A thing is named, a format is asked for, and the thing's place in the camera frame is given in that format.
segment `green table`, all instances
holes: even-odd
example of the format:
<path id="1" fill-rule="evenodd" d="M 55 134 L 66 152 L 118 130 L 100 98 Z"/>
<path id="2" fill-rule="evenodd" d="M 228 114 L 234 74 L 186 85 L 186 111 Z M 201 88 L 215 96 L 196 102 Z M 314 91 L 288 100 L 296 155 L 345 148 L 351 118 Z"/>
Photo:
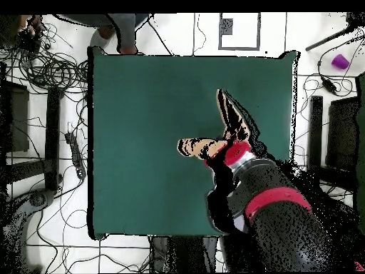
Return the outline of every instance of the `green table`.
<path id="1" fill-rule="evenodd" d="M 205 194 L 212 176 L 176 150 L 180 138 L 223 132 L 215 101 L 228 90 L 276 158 L 289 158 L 292 67 L 255 57 L 93 59 L 93 228 L 127 235 L 219 235 Z"/>

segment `white floor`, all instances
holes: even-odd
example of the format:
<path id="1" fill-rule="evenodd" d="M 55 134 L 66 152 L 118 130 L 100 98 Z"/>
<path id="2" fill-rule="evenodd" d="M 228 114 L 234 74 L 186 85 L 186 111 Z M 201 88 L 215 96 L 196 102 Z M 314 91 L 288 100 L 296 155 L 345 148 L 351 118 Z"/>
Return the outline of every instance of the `white floor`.
<path id="1" fill-rule="evenodd" d="M 193 45 L 195 45 L 195 49 L 198 49 L 195 51 L 196 56 L 213 55 L 278 57 L 283 51 L 300 51 L 301 56 L 298 66 L 299 76 L 297 104 L 297 111 L 299 111 L 302 107 L 302 104 L 307 99 L 305 90 L 303 89 L 303 84 L 308 76 L 318 72 L 317 62 L 320 56 L 328 49 L 339 45 L 356 35 L 359 35 L 359 33 L 355 32 L 346 36 L 342 36 L 309 52 L 306 52 L 304 49 L 310 44 L 313 44 L 327 36 L 330 36 L 334 32 L 345 28 L 345 14 L 346 13 L 262 13 L 261 46 L 259 51 L 219 51 L 217 49 L 218 24 L 220 17 L 219 13 L 196 13 L 195 16 L 192 13 L 157 14 L 155 16 L 155 20 L 151 21 L 151 23 L 156 28 L 161 38 L 164 40 L 165 45 L 175 55 L 191 56 L 193 53 Z M 233 18 L 234 24 L 243 24 L 242 26 L 246 26 L 246 30 L 240 30 L 238 26 L 234 26 L 232 37 L 230 37 L 230 39 L 224 40 L 226 46 L 251 46 L 249 44 L 253 44 L 252 37 L 254 36 L 257 27 L 251 25 L 252 23 L 248 21 L 252 20 L 252 16 L 250 16 L 250 14 L 224 13 L 223 18 Z M 62 22 L 58 19 L 55 19 L 51 15 L 44 16 L 44 23 L 53 24 L 57 28 L 57 34 L 62 39 L 67 41 L 66 43 L 59 36 L 56 36 L 54 38 L 54 43 L 51 44 L 52 52 L 60 52 L 71 55 L 77 60 L 78 64 L 87 59 L 86 47 L 88 46 L 94 29 Z M 360 41 L 357 41 L 349 45 L 345 44 L 337 50 L 330 51 L 322 59 L 321 73 L 325 75 L 335 75 L 342 77 L 345 71 L 335 69 L 331 65 L 331 60 L 337 54 L 343 54 L 350 61 L 359 44 Z M 168 54 L 159 38 L 148 24 L 144 25 L 144 27 L 137 32 L 137 47 L 140 51 L 147 55 Z M 115 48 L 116 37 L 112 39 L 106 48 L 106 52 L 109 54 L 116 54 L 117 52 Z M 350 66 L 346 75 L 357 76 L 364 71 L 365 60 L 363 51 L 360 48 L 359 51 L 356 52 L 352 65 Z M 318 79 L 318 76 L 310 76 L 308 78 L 308 80 L 312 81 L 306 83 L 307 89 L 316 88 L 317 84 L 315 81 L 313 81 L 314 79 Z M 354 84 L 353 78 L 349 78 L 349 80 Z M 342 96 L 346 94 L 346 88 L 349 89 L 349 83 L 344 81 L 343 86 L 344 87 L 341 88 L 341 92 L 339 93 Z M 327 111 L 329 104 L 331 101 L 338 99 L 339 97 L 335 97 L 330 93 L 327 93 L 324 88 L 317 90 L 315 94 L 324 97 L 323 122 L 326 123 L 328 121 Z M 355 95 L 356 92 L 352 92 L 349 96 Z M 79 100 L 81 97 L 81 95 L 77 94 L 69 94 L 69 96 L 75 101 Z M 46 97 L 31 95 L 29 110 L 29 118 L 40 117 L 42 123 L 45 124 Z M 303 116 L 308 118 L 308 108 L 303 111 Z M 76 115 L 76 103 L 64 98 L 61 106 L 61 130 L 63 132 L 67 132 L 68 127 L 69 130 L 72 129 L 71 123 L 72 126 L 75 126 L 77 122 L 78 117 Z M 39 125 L 39 121 L 36 119 L 29 123 Z M 301 115 L 298 114 L 296 137 L 305 133 L 307 130 L 307 122 L 303 117 L 301 117 Z M 81 148 L 83 148 L 88 142 L 86 127 L 84 128 L 84 131 L 86 138 L 83 137 L 81 132 L 78 134 L 78 144 Z M 29 126 L 29 135 L 34 141 L 34 145 L 36 146 L 40 155 L 44 156 L 44 129 Z M 325 138 L 326 126 L 324 126 L 322 144 L 323 161 L 326 150 Z M 304 158 L 307 162 L 307 135 L 304 135 L 298 139 L 296 145 L 302 146 L 304 148 L 303 150 L 300 147 L 297 147 L 295 151 L 297 154 L 299 154 L 299 156 L 296 156 L 296 160 L 298 163 L 303 164 Z M 33 146 L 30 147 L 27 153 L 15 153 L 14 156 L 37 157 Z M 71 157 L 70 148 L 65 141 L 60 142 L 60 157 Z M 25 160 L 13 159 L 13 161 L 16 163 L 17 161 Z M 60 172 L 63 173 L 70 165 L 72 165 L 70 160 L 60 160 Z M 42 179 L 43 177 L 39 176 L 14 183 L 12 187 L 8 187 L 9 194 L 18 196 L 21 193 L 25 193 L 34 183 Z M 75 169 L 71 167 L 66 172 L 63 189 L 65 191 L 72 189 L 75 187 L 75 185 L 77 185 L 77 183 L 78 179 L 76 177 Z M 145 261 L 149 252 L 149 243 L 146 237 L 110 235 L 101 242 L 100 247 L 102 255 L 107 255 L 109 258 L 107 256 L 101 256 L 101 259 L 99 260 L 97 257 L 99 254 L 99 242 L 89 238 L 86 227 L 86 212 L 81 211 L 87 209 L 87 192 L 88 189 L 86 182 L 80 188 L 78 188 L 71 197 L 71 194 L 65 195 L 62 198 L 62 201 L 61 199 L 54 201 L 53 204 L 44 211 L 44 217 L 41 224 L 42 227 L 39 232 L 41 236 L 47 241 L 58 246 L 57 258 L 48 271 L 52 272 L 55 270 L 54 273 L 66 272 L 65 266 L 61 265 L 63 254 L 62 246 L 66 246 L 66 267 L 71 273 L 118 273 L 122 269 L 125 269 L 125 267 L 122 265 L 113 263 L 110 258 L 120 264 L 137 265 L 139 267 Z M 337 188 L 333 193 L 344 193 L 344 190 Z M 346 196 L 345 203 L 352 206 L 351 196 Z M 68 219 L 67 223 L 70 226 L 66 225 L 61 217 L 61 206 L 62 215 L 65 220 L 75 210 L 80 210 L 74 212 Z M 42 264 L 44 273 L 48 267 L 48 264 L 54 258 L 55 250 L 51 246 L 46 245 L 35 233 L 39 219 L 40 213 L 36 213 L 31 219 L 28 230 L 27 244 L 29 262 L 34 265 Z M 77 260 L 87 260 L 89 258 L 95 259 L 86 262 L 74 263 Z M 222 272 L 221 262 L 222 256 L 218 252 L 218 272 Z M 130 267 L 130 269 L 136 270 L 137 267 Z"/>

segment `person's leg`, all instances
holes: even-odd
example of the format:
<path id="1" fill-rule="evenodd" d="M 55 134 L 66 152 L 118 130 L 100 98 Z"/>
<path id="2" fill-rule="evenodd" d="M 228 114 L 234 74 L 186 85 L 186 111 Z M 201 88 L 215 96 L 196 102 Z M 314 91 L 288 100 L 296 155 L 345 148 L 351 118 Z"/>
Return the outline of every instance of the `person's leg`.
<path id="1" fill-rule="evenodd" d="M 102 14 L 64 14 L 64 16 L 85 25 L 98 27 L 98 30 L 91 38 L 90 46 L 105 48 L 110 38 L 115 33 L 115 29 L 109 18 Z M 135 47 L 135 14 L 109 14 L 116 26 L 120 30 L 122 54 L 136 54 Z"/>
<path id="2" fill-rule="evenodd" d="M 144 20 L 148 18 L 149 14 L 136 14 L 135 15 L 135 27 L 138 28 Z"/>

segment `purple cup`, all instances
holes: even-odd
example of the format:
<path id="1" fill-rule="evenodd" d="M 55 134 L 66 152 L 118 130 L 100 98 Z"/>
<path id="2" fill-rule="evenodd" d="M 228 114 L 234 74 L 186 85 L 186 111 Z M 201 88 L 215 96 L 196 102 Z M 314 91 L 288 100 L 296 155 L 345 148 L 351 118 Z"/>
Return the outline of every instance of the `purple cup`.
<path id="1" fill-rule="evenodd" d="M 350 62 L 346 60 L 344 56 L 341 54 L 334 57 L 332 60 L 332 65 L 339 69 L 347 69 L 349 67 Z"/>

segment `black cable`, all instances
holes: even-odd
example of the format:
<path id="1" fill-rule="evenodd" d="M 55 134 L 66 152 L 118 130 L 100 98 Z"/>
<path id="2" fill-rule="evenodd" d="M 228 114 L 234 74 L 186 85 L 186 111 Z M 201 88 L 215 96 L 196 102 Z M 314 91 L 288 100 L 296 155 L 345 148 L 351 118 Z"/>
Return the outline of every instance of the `black cable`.
<path id="1" fill-rule="evenodd" d="M 157 37 L 160 39 L 160 41 L 163 44 L 163 46 L 165 47 L 166 51 L 168 51 L 168 53 L 170 54 L 170 56 L 174 56 L 175 54 L 168 49 L 168 47 L 166 46 L 165 42 L 161 38 L 160 34 L 156 31 L 155 27 L 150 23 L 150 18 L 147 19 L 147 22 L 150 25 L 151 29 L 153 29 L 153 31 L 155 32 L 155 34 L 157 35 Z"/>
<path id="2" fill-rule="evenodd" d="M 200 29 L 199 27 L 199 20 L 200 20 L 200 14 L 197 16 L 197 29 L 199 29 L 200 33 L 202 33 L 202 35 L 204 36 L 204 42 L 202 43 L 202 46 L 195 49 L 193 52 L 192 52 L 192 55 L 194 56 L 195 55 L 195 52 L 198 51 L 199 49 L 202 49 L 205 45 L 205 42 L 207 41 L 207 37 L 206 35 L 202 32 L 202 30 Z"/>

